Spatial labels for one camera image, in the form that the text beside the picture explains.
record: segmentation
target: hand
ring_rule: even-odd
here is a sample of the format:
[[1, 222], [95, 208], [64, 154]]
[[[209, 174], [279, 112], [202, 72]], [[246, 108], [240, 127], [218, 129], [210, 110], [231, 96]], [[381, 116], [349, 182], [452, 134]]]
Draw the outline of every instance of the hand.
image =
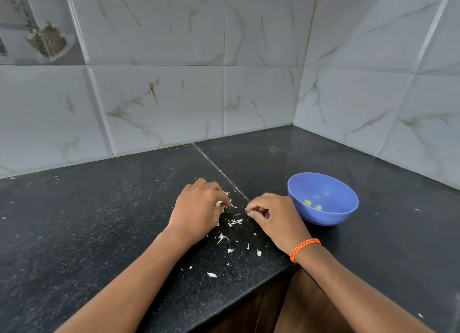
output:
[[166, 230], [179, 233], [189, 247], [197, 243], [217, 226], [223, 207], [216, 207], [217, 201], [229, 207], [227, 194], [216, 182], [207, 183], [203, 178], [193, 185], [187, 184], [176, 200]]
[[311, 238], [290, 197], [264, 193], [249, 202], [246, 212], [288, 255], [300, 243]]

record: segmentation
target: forearm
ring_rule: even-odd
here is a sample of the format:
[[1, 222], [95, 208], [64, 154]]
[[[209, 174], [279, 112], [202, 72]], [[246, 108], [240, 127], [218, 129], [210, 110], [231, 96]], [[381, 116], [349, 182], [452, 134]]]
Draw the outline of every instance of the forearm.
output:
[[164, 230], [57, 332], [135, 332], [171, 269], [188, 248], [174, 232]]
[[318, 244], [303, 248], [296, 261], [315, 279], [356, 333], [432, 332]]

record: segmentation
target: speckled countertop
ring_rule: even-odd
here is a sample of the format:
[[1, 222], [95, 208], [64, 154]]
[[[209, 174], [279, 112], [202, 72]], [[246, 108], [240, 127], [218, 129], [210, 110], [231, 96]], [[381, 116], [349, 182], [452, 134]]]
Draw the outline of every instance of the speckled countertop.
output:
[[[350, 185], [359, 209], [337, 227], [309, 226], [313, 236], [437, 332], [458, 331], [459, 191], [296, 127], [198, 145], [249, 198], [286, 194], [298, 172]], [[0, 180], [0, 327], [56, 329], [147, 248], [167, 225], [181, 189], [198, 177], [221, 183], [237, 208], [179, 261], [139, 331], [199, 329], [292, 271], [253, 220], [228, 226], [247, 200], [192, 145], [32, 173]], [[220, 233], [229, 240], [217, 244]]]

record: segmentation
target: orange bracelet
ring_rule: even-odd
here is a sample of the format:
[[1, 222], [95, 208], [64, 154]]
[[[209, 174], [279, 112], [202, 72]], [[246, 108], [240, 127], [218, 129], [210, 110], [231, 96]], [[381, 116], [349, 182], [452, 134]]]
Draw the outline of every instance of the orange bracelet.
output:
[[291, 262], [293, 263], [297, 263], [295, 261], [295, 256], [297, 255], [297, 253], [300, 252], [301, 249], [303, 249], [305, 246], [307, 245], [310, 245], [312, 243], [319, 243], [321, 245], [321, 242], [319, 241], [319, 239], [308, 239], [308, 240], [305, 240], [304, 242], [302, 242], [300, 245], [298, 245], [296, 248], [294, 248], [294, 250], [292, 251], [291, 253]]

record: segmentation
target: plastic bowl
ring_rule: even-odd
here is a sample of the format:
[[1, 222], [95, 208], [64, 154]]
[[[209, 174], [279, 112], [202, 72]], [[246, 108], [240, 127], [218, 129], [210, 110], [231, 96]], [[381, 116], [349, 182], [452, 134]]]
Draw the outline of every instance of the plastic bowl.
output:
[[[338, 179], [320, 173], [294, 174], [287, 181], [287, 193], [302, 219], [318, 226], [342, 223], [359, 205], [358, 196], [352, 188]], [[304, 200], [311, 201], [311, 207]]]

